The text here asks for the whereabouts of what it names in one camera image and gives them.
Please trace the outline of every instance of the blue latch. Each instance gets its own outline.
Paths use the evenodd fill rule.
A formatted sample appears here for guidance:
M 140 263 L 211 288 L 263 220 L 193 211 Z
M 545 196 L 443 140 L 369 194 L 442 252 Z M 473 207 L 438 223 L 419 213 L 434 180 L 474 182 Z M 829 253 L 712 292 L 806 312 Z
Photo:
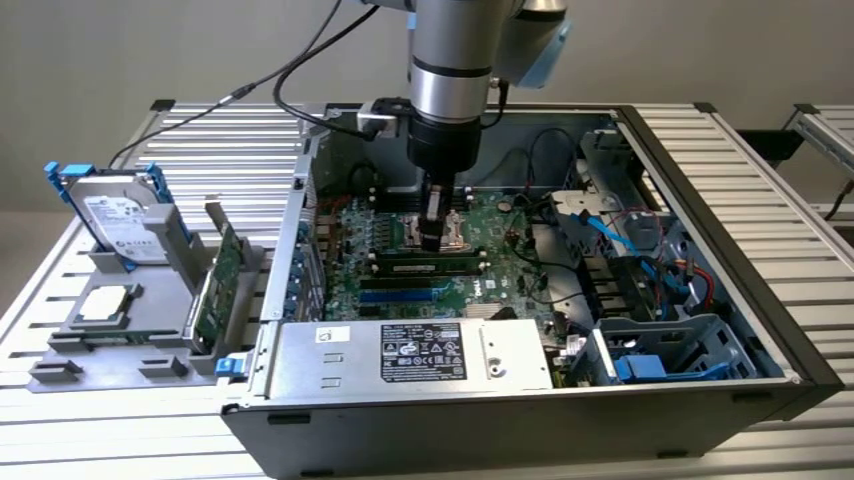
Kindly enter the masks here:
M 217 361 L 217 367 L 214 368 L 214 375 L 218 377 L 243 377 L 243 359 L 242 358 L 221 358 Z
M 66 177 L 87 177 L 95 172 L 95 165 L 91 163 L 72 163 L 66 165 L 60 175 Z
M 161 167 L 155 164 L 155 162 L 151 162 L 146 167 L 146 173 L 151 175 L 155 184 L 155 192 L 158 194 L 161 203 L 175 203 L 175 199 L 173 199 L 173 193 L 170 192 L 170 187 L 166 184 L 163 170 L 161 170 Z
M 624 383 L 690 382 L 729 378 L 729 365 L 718 363 L 700 372 L 668 373 L 658 355 L 625 355 L 614 361 L 617 377 Z
M 48 162 L 48 164 L 44 166 L 44 174 L 48 177 L 48 182 L 51 182 L 51 185 L 54 186 L 54 188 L 56 189 L 56 192 L 59 193 L 59 198 L 63 199 L 63 202 L 66 203 L 71 203 L 71 195 L 68 194 L 68 190 L 66 190 L 66 185 L 63 185 L 63 179 L 59 176 L 59 163 L 56 162 Z

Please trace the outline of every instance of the sticker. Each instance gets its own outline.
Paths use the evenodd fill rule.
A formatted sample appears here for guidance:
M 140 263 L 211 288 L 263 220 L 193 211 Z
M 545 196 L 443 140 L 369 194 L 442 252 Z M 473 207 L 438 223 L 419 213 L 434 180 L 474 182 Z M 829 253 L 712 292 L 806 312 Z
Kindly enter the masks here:
M 143 227 L 146 209 L 126 197 L 86 197 L 83 203 L 119 255 L 136 263 L 166 263 L 158 236 Z
M 381 376 L 387 383 L 466 380 L 459 323 L 383 325 L 381 337 Z
M 321 327 L 315 331 L 315 343 L 350 341 L 350 327 Z
M 393 272 L 433 272 L 435 269 L 435 265 L 398 265 L 391 267 Z

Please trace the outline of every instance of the black side panel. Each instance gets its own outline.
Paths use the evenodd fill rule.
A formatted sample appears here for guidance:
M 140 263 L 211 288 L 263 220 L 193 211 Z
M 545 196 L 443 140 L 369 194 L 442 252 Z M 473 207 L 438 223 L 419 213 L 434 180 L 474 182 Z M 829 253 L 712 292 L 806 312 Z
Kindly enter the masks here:
M 718 113 L 718 109 L 709 102 L 697 102 L 694 104 L 694 108 L 701 111 L 701 113 Z
M 688 219 L 700 231 L 712 254 L 717 257 L 728 276 L 742 293 L 750 308 L 781 347 L 793 368 L 806 382 L 816 384 L 785 412 L 774 418 L 789 419 L 814 407 L 822 400 L 842 390 L 844 385 L 836 372 L 828 365 L 816 345 L 808 338 L 786 307 L 762 279 L 750 260 L 736 244 L 700 193 L 689 182 L 682 169 L 668 153 L 644 117 L 633 106 L 620 108 L 621 121 L 625 122 L 636 139 L 641 143 L 653 166 L 662 176 L 664 187 L 676 196 L 685 209 Z
M 289 418 L 286 409 L 230 410 L 221 418 L 273 478 L 423 474 L 698 457 L 796 401 L 798 390 L 794 385 L 669 388 L 577 398 L 317 407 L 309 423 L 271 422 L 271 417 Z M 737 403 L 740 393 L 758 401 Z M 306 412 L 303 407 L 294 411 Z
M 801 113 L 813 115 L 820 115 L 822 113 L 822 111 L 809 103 L 796 103 L 796 110 L 798 110 Z
M 173 99 L 155 100 L 148 110 L 151 110 L 152 112 L 169 112 L 175 108 L 175 103 L 177 102 Z
M 801 148 L 804 137 L 794 130 L 738 130 L 738 134 L 766 162 L 777 168 Z

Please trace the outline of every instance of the blue ram slot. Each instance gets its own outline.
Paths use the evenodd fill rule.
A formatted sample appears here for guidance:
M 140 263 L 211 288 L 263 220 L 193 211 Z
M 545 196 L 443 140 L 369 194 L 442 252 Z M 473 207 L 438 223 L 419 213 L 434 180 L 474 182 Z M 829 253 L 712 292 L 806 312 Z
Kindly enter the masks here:
M 359 293 L 359 303 L 433 302 L 433 289 Z

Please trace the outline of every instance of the blue plastic clip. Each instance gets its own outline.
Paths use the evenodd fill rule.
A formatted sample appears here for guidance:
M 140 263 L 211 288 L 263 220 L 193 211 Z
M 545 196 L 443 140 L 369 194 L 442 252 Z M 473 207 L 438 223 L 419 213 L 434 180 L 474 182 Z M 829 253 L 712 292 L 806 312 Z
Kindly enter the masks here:
M 241 358 L 221 358 L 217 361 L 217 367 L 214 368 L 214 375 L 218 377 L 243 377 L 243 359 Z
M 44 166 L 44 174 L 48 177 L 48 182 L 51 182 L 51 185 L 54 185 L 54 188 L 59 192 L 59 198 L 63 199 L 63 202 L 71 203 L 72 208 L 75 209 L 75 212 L 78 212 L 78 207 L 74 205 L 74 202 L 71 201 L 71 195 L 68 194 L 68 190 L 66 190 L 66 185 L 63 185 L 63 179 L 59 176 L 59 163 L 48 162 L 48 164 Z
M 543 88 L 546 86 L 551 72 L 558 64 L 558 59 L 561 58 L 561 52 L 566 46 L 566 39 L 570 35 L 571 28 L 573 23 L 565 20 L 549 41 L 549 45 L 546 45 L 543 52 L 519 81 L 517 85 L 519 88 Z
M 95 172 L 95 165 L 91 163 L 72 163 L 66 165 L 60 175 L 63 177 L 88 177 Z
M 163 170 L 151 162 L 146 167 L 146 173 L 151 175 L 151 178 L 155 183 L 155 192 L 158 194 L 158 200 L 161 203 L 175 203 L 175 199 L 173 198 L 173 193 L 170 192 L 170 187 L 166 184 L 166 176 L 163 175 Z
M 614 369 L 624 383 L 652 383 L 725 380 L 730 367 L 718 363 L 701 372 L 668 373 L 658 355 L 625 355 L 614 361 Z

